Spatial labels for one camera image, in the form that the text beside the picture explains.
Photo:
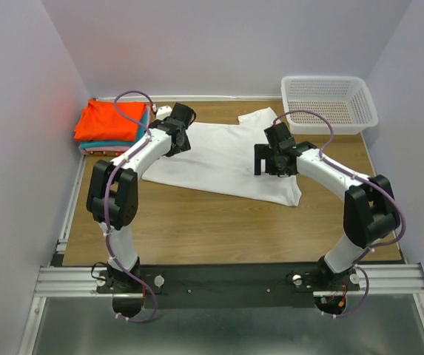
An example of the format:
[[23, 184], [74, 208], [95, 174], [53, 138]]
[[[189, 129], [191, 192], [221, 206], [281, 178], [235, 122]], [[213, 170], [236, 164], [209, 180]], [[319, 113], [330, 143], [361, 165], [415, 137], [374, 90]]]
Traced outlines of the white t shirt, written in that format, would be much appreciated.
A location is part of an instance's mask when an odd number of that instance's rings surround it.
[[264, 129], [277, 117], [267, 107], [238, 117], [237, 124], [193, 123], [191, 149], [162, 157], [143, 174], [154, 183], [297, 206], [297, 178], [254, 174], [254, 145], [265, 143]]

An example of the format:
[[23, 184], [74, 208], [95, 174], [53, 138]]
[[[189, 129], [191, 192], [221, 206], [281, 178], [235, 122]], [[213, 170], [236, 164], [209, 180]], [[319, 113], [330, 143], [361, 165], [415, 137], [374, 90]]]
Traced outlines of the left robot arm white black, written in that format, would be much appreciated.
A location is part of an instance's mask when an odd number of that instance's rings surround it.
[[109, 259], [107, 270], [97, 277], [100, 287], [123, 292], [143, 289], [140, 261], [134, 247], [131, 223], [138, 211], [138, 183], [161, 157], [191, 149], [186, 131], [195, 121], [195, 111], [184, 104], [163, 106], [145, 133], [125, 153], [92, 169], [87, 211], [103, 233]]

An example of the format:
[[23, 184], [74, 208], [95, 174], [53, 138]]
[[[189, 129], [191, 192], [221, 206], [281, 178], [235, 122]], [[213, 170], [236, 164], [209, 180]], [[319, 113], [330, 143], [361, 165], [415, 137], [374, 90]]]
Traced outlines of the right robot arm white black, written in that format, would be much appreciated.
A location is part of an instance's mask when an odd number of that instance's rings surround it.
[[303, 175], [343, 201], [342, 237], [303, 278], [319, 288], [333, 289], [371, 248], [399, 228], [401, 216], [391, 184], [382, 175], [369, 177], [348, 169], [308, 141], [296, 142], [284, 123], [270, 126], [264, 135], [267, 142], [254, 146], [255, 175]]

